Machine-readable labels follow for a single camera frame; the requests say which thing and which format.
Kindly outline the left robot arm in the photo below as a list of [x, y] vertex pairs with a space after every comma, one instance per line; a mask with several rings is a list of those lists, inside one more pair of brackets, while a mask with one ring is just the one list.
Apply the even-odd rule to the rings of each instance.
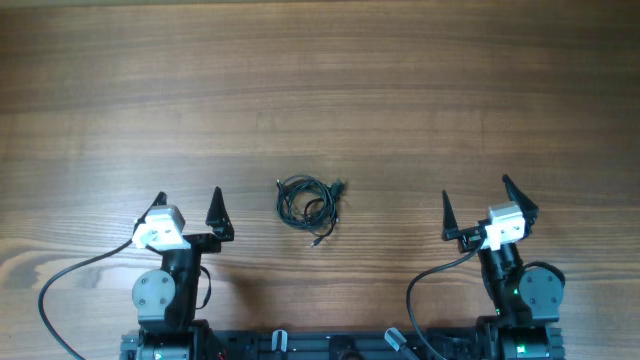
[[198, 283], [209, 272], [201, 265], [204, 254], [221, 251], [234, 240], [222, 191], [213, 192], [205, 218], [206, 233], [185, 234], [186, 221], [178, 207], [159, 193], [134, 226], [132, 242], [139, 249], [159, 253], [161, 266], [135, 281], [132, 302], [140, 329], [124, 335], [121, 359], [226, 359], [225, 346], [206, 320], [197, 320]]

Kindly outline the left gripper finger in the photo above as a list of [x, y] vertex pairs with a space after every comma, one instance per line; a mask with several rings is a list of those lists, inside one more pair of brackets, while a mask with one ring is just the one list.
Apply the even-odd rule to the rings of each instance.
[[163, 206], [167, 204], [167, 194], [163, 191], [160, 191], [158, 195], [155, 197], [151, 205], [147, 208], [147, 210], [143, 213], [141, 217], [139, 217], [136, 221], [136, 225], [140, 225], [145, 222], [145, 218], [147, 214], [156, 206]]
[[234, 228], [227, 213], [220, 187], [214, 189], [205, 224], [211, 228], [214, 236], [221, 242], [234, 240]]

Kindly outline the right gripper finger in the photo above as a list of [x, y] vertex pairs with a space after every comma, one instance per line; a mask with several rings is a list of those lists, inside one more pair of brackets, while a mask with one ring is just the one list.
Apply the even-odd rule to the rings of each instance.
[[451, 201], [445, 190], [442, 191], [443, 201], [443, 222], [442, 222], [442, 240], [450, 241], [457, 237], [458, 224], [452, 208]]
[[507, 174], [502, 176], [502, 181], [505, 185], [508, 198], [519, 206], [523, 214], [525, 220], [524, 234], [530, 235], [532, 233], [532, 226], [539, 216], [539, 207], [515, 185]]

